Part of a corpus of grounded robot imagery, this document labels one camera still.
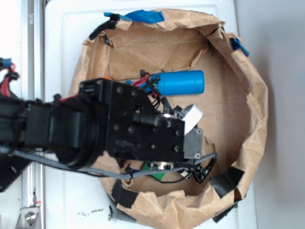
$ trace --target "blue painter's tape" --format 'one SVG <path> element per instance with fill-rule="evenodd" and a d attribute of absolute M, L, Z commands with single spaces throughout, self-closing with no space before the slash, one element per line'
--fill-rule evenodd
<path fill-rule="evenodd" d="M 105 17 L 110 17 L 113 13 L 105 12 Z M 145 10 L 137 10 L 134 12 L 127 13 L 126 15 L 120 15 L 120 19 L 125 21 L 135 21 L 135 22 L 145 22 L 154 24 L 157 22 L 164 21 L 164 16 L 162 12 L 156 11 L 145 11 Z"/>
<path fill-rule="evenodd" d="M 231 40 L 231 45 L 233 47 L 233 50 L 242 49 L 246 56 L 250 55 L 249 51 L 239 42 L 237 38 Z"/>

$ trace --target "black wire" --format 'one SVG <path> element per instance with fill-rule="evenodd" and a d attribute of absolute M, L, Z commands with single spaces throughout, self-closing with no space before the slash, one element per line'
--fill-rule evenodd
<path fill-rule="evenodd" d="M 154 178 L 154 179 L 156 179 L 157 181 L 159 181 L 159 182 L 162 183 L 162 184 L 175 184 L 175 183 L 178 183 L 178 182 L 180 182 L 180 181 L 185 180 L 185 179 L 188 177 L 188 175 L 185 176 L 185 177 L 182 177 L 182 178 L 179 179 L 179 180 L 174 180 L 174 181 L 161 181 L 161 180 L 155 178 L 154 176 L 151 176 L 151 177 Z"/>

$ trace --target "blue capacitor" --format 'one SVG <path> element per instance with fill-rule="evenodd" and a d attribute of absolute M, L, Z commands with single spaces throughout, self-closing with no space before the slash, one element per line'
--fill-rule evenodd
<path fill-rule="evenodd" d="M 158 73 L 152 78 L 160 77 L 158 90 L 161 95 L 201 94 L 204 92 L 203 71 L 184 71 Z"/>

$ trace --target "screw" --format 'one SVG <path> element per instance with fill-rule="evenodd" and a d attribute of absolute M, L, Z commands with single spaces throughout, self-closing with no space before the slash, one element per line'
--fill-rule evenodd
<path fill-rule="evenodd" d="M 10 167 L 10 170 L 11 170 L 12 173 L 17 173 L 17 170 L 13 166 Z"/>
<path fill-rule="evenodd" d="M 29 212 L 28 214 L 25 215 L 25 220 L 28 223 L 33 223 L 36 220 L 36 215 L 34 214 L 34 212 Z"/>
<path fill-rule="evenodd" d="M 116 93 L 117 94 L 122 94 L 123 93 L 123 88 L 122 87 L 117 87 L 116 88 Z"/>
<path fill-rule="evenodd" d="M 179 146 L 175 146 L 173 149 L 174 149 L 175 152 L 179 152 L 180 147 Z"/>
<path fill-rule="evenodd" d="M 137 92 L 136 92 L 135 90 L 133 90 L 133 91 L 130 93 L 130 95 L 131 95 L 132 97 L 136 97 L 136 96 L 137 96 Z"/>
<path fill-rule="evenodd" d="M 197 133 L 198 135 L 201 135 L 201 134 L 202 134 L 202 129 L 197 129 L 197 130 L 196 130 L 196 133 Z"/>
<path fill-rule="evenodd" d="M 115 125 L 113 126 L 113 130 L 114 130 L 114 131 L 119 131 L 119 129 L 120 129 L 120 126 L 117 125 L 117 124 L 115 124 Z"/>
<path fill-rule="evenodd" d="M 152 132 L 156 134 L 156 133 L 158 132 L 158 128 L 157 128 L 157 127 L 154 127 L 154 128 L 152 129 Z"/>
<path fill-rule="evenodd" d="M 180 136 L 181 131 L 180 130 L 176 130 L 175 134 L 176 134 L 176 136 Z"/>
<path fill-rule="evenodd" d="M 134 127 L 133 126 L 129 126 L 128 127 L 128 133 L 132 134 L 134 132 Z"/>

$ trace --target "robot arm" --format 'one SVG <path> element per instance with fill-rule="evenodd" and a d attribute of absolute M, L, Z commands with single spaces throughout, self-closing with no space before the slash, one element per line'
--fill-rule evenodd
<path fill-rule="evenodd" d="M 0 163 L 16 150 L 30 154 L 40 149 L 54 152 L 69 170 L 86 171 L 107 151 L 118 160 L 148 161 L 151 169 L 183 168 L 193 174 L 200 169 L 203 132 L 196 126 L 185 132 L 192 108 L 172 109 L 166 97 L 153 90 L 164 106 L 160 112 L 145 88 L 102 78 L 82 82 L 71 98 L 24 101 L 10 91 L 9 82 L 18 75 L 8 69 L 1 83 L 0 145 L 10 150 Z M 23 162 L 26 167 L 30 161 Z M 202 172 L 204 179 L 209 171 Z"/>

